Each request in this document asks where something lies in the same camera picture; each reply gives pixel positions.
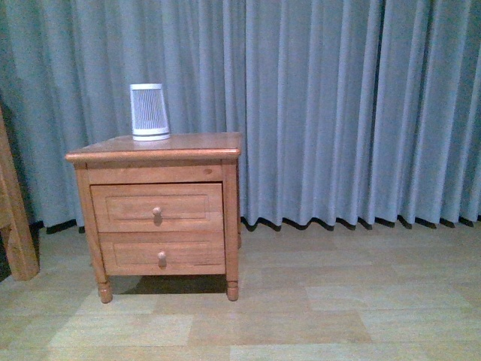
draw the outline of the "bottom drawer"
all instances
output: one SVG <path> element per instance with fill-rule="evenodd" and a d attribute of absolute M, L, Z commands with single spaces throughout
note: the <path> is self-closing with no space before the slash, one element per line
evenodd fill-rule
<path fill-rule="evenodd" d="M 225 273 L 223 233 L 101 233 L 99 237 L 108 275 Z"/>

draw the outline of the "nightstand leg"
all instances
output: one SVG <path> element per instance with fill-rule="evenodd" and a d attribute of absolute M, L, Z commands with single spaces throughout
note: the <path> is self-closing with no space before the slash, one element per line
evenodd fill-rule
<path fill-rule="evenodd" d="M 102 303 L 108 303 L 112 301 L 112 287 L 110 287 L 110 281 L 98 282 L 98 295 Z"/>
<path fill-rule="evenodd" d="M 237 194 L 237 160 L 222 161 L 222 196 L 224 201 L 225 277 L 227 298 L 239 298 L 239 215 Z"/>
<path fill-rule="evenodd" d="M 237 248 L 242 247 L 242 238 L 241 238 L 241 195 L 240 191 L 241 189 L 239 188 L 239 164 L 237 161 L 237 167 L 236 168 L 236 182 L 237 182 Z"/>
<path fill-rule="evenodd" d="M 239 286 L 237 281 L 227 282 L 227 298 L 229 301 L 237 301 L 239 298 Z"/>

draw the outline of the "tile floor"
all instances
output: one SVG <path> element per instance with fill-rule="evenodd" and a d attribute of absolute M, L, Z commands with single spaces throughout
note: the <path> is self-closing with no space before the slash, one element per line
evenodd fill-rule
<path fill-rule="evenodd" d="M 84 235 L 41 232 L 41 273 L 0 283 L 3 360 L 481 360 L 481 224 L 243 229 L 224 280 L 112 277 Z"/>

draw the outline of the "wooden bed frame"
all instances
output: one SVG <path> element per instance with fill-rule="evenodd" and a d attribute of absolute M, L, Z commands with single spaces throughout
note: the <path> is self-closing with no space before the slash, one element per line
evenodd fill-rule
<path fill-rule="evenodd" d="M 15 281 L 38 273 L 38 260 L 0 109 L 0 233 Z"/>

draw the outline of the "nightstand top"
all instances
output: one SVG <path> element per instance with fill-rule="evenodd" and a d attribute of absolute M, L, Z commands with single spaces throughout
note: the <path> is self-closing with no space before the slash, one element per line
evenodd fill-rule
<path fill-rule="evenodd" d="M 162 141 L 134 141 L 125 135 L 73 150 L 72 163 L 173 159 L 236 159 L 241 154 L 241 133 L 171 135 Z"/>

